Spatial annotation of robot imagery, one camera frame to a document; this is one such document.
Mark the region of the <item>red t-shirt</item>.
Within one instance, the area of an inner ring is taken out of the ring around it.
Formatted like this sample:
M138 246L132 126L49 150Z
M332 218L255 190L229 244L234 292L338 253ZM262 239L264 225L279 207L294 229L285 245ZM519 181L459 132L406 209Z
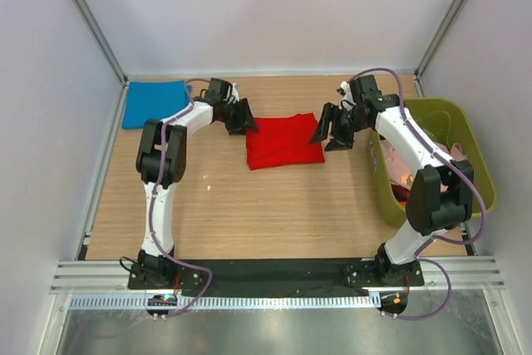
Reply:
M325 162L321 144L310 143L318 127L313 113L255 121L259 129L246 130L246 160L251 170Z

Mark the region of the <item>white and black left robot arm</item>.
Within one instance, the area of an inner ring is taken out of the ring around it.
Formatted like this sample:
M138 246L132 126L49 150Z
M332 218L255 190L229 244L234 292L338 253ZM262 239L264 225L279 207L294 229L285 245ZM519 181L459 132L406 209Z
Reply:
M168 288L178 281L185 264L175 256L172 233L174 197L184 177L187 140L197 131L219 121L230 135L259 129L247 98L238 85L210 78L198 96L185 94L189 104L161 120L148 120L142 129L135 161L145 191L145 236L131 265L131 289Z

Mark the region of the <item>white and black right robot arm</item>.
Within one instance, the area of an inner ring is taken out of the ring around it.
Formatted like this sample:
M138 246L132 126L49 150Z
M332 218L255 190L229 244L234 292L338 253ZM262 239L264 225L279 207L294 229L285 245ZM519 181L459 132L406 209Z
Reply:
M327 151L350 150L359 131L371 129L391 143L414 174L406 200L406 220L381 244L373 271L393 285L411 271L434 239L470 219L474 169L468 160L445 153L416 123L403 95L383 94L373 74L358 74L338 88L341 100L323 106L311 143L325 141Z

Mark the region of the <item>pink t-shirt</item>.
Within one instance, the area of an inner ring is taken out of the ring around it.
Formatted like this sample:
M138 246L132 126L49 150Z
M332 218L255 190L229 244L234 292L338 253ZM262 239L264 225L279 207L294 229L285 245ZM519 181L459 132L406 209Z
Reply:
M455 143L450 149L441 143L437 143L436 145L447 155L452 156L454 160L460 161L467 159L467 155L462 152L461 145L458 143ZM381 139L381 146L388 177L392 184L398 185L397 181L400 176L412 173L411 169L388 140Z

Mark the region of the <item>white printed t-shirt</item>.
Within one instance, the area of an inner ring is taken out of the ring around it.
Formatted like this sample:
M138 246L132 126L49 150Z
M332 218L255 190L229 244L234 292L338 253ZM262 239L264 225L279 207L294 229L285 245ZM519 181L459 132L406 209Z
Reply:
M412 173L401 175L398 179L397 183L401 185L402 187L407 188L408 190L411 188L414 182L414 176Z

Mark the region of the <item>dark maroon t-shirt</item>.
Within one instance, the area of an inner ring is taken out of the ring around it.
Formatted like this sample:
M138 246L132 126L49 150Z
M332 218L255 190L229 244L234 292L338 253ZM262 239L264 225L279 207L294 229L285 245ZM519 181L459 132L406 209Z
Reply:
M392 193L396 201L402 206L405 206L408 200L408 197L410 195L409 189L401 185L395 185L395 184L392 184L391 188L392 188Z

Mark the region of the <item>folded blue t-shirt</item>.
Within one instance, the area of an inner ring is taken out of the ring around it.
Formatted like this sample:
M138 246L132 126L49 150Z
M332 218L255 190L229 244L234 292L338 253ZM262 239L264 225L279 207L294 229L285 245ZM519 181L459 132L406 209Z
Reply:
M150 119L173 116L188 106L190 99L186 92L191 91L192 86L185 86L184 81L130 82L121 127L141 129Z

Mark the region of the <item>olive green plastic bin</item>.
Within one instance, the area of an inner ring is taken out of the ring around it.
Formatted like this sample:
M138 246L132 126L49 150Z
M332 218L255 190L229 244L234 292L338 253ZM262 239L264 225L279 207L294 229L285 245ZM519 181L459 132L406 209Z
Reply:
M497 192L465 112L453 101L437 97L411 98L405 103L416 123L432 141L448 149L455 143L461 145L462 152L473 165L475 187L484 200L486 210L491 212L497 203ZM386 224L398 229L406 220L405 209L392 193L381 137L375 131L369 133L367 149L373 162L380 216Z

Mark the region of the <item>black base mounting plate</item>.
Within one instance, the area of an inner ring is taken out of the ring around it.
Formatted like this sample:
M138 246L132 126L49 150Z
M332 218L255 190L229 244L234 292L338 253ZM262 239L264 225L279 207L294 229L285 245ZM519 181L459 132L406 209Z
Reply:
M336 298L365 294L370 288L421 287L425 281L415 262L397 273L382 274L373 259L198 259L191 262L208 273L164 261L160 268L127 266L133 290L179 289L194 297Z

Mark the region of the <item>aluminium front rail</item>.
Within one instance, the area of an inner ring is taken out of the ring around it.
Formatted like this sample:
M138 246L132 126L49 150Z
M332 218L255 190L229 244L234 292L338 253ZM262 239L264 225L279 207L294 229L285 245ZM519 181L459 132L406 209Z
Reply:
M503 288L490 256L435 257L406 272L380 278L371 259L198 259L206 272L179 268L167 278L122 261L64 261L52 279L51 293L118 293L176 288L197 294L208 284L210 297L334 297L363 290Z

